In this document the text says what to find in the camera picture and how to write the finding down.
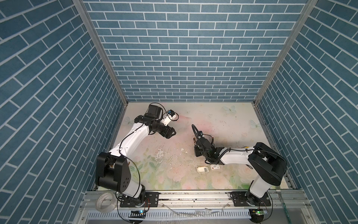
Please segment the white staple box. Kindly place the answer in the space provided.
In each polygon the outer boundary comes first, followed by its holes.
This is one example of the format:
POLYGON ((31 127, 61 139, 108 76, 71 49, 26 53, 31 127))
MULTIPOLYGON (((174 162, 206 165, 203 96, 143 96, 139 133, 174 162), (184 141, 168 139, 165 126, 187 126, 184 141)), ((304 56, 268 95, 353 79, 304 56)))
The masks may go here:
POLYGON ((210 165, 210 169, 211 170, 219 170, 221 167, 220 167, 220 165, 219 164, 212 164, 212 165, 210 165))

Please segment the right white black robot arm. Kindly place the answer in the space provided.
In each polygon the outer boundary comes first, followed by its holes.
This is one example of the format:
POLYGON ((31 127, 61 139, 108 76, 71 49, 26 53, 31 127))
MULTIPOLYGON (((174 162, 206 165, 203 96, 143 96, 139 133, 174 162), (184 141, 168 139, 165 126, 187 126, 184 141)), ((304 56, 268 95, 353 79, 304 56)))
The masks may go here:
POLYGON ((258 206, 272 186, 280 186, 287 171, 286 159, 262 142, 252 147, 216 147, 213 137, 209 141, 205 134, 192 124, 195 135, 195 156, 205 157, 209 165, 243 164, 256 171, 258 176, 250 184, 245 198, 248 204, 258 206))

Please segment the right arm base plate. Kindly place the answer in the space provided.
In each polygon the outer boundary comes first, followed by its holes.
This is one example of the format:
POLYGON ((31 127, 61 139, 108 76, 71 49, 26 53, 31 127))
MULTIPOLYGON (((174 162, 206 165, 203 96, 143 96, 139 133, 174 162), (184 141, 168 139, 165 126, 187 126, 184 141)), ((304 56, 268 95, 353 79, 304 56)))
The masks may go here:
POLYGON ((271 206, 271 199, 267 192, 264 193, 263 197, 259 198, 254 196, 249 191, 232 191, 229 193, 229 197, 234 203, 235 207, 259 207, 259 206, 271 206))

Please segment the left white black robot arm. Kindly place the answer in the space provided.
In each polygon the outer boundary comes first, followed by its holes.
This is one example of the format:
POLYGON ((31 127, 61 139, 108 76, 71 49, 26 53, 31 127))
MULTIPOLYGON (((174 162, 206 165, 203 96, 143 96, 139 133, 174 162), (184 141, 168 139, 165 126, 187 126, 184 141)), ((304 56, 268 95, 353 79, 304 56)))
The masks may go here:
POLYGON ((95 184, 116 191, 138 204, 144 203, 145 186, 141 181, 131 179, 129 164, 134 165, 139 173, 139 168, 131 159, 131 155, 151 133, 158 133, 166 139, 173 137, 176 131, 169 123, 178 119, 179 115, 175 111, 166 110, 160 103, 151 103, 144 115, 135 118, 130 132, 118 145, 108 153, 101 152, 97 156, 95 184))

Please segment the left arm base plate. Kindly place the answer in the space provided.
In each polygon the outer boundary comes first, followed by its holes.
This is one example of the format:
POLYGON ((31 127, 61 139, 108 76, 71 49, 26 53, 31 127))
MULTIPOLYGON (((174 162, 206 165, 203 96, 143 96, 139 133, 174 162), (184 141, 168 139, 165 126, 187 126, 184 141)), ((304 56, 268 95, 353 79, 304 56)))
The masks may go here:
POLYGON ((119 202, 121 208, 141 207, 144 203, 150 208, 157 207, 159 201, 159 192, 145 192, 140 193, 138 198, 129 196, 120 196, 119 202))

